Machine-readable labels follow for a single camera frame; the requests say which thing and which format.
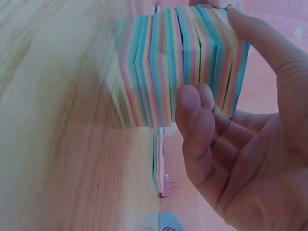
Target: wood grain surface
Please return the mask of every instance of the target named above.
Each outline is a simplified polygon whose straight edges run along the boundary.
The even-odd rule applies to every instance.
[[[158,230],[153,136],[123,128],[118,66],[126,16],[153,11],[151,0],[0,1],[1,231]]]

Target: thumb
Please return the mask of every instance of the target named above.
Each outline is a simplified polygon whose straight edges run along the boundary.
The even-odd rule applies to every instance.
[[[266,22],[234,8],[228,19],[239,38],[251,43],[277,75],[280,117],[289,148],[307,152],[308,56]]]

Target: stack of sticky notes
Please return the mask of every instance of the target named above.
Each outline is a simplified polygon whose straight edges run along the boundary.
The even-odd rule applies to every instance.
[[[235,35],[224,9],[198,5],[138,15],[127,31],[120,68],[138,127],[170,126],[184,84],[208,84],[216,105],[233,116],[250,45]]]
[[[164,131],[155,130],[153,138],[153,182],[158,193],[164,190]]]

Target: fingernail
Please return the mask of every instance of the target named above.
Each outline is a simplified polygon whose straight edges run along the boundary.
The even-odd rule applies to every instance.
[[[227,5],[225,10],[228,11],[229,9],[233,8],[233,6],[231,4]]]

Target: sticky note pad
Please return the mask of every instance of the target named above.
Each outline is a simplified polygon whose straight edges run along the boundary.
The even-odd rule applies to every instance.
[[[153,138],[153,181],[158,193],[164,190],[163,135],[163,128],[158,128]]]
[[[159,127],[157,105],[150,68],[153,16],[142,16],[135,66],[149,128]]]
[[[200,42],[200,83],[213,88],[218,45],[199,8],[192,6],[187,11],[193,21]]]
[[[231,73],[225,102],[222,109],[224,114],[232,117],[234,116],[236,105],[242,89],[250,44],[235,35],[235,32],[228,21],[226,11],[216,9],[213,10],[219,17],[220,24],[224,27],[234,45]]]
[[[184,85],[183,44],[177,11],[165,9],[165,39],[170,86],[171,116],[175,122],[177,89]]]
[[[180,29],[183,37],[184,53],[184,82],[195,85],[199,83],[200,77],[200,44],[199,37],[194,28],[192,17],[189,15],[190,7],[183,6],[176,8]]]
[[[234,46],[226,34],[226,31],[221,24],[219,24],[218,16],[214,13],[212,7],[207,4],[198,5],[198,7],[218,45],[212,91],[216,105],[222,109],[231,71]]]
[[[135,16],[129,26],[127,39],[124,45],[120,61],[120,69],[129,97],[133,116],[138,127],[147,126],[146,113],[142,101],[141,89],[139,86],[135,67],[135,58],[139,42],[142,16]]]
[[[150,67],[160,127],[171,126],[171,104],[165,32],[165,13],[155,13],[153,16]]]

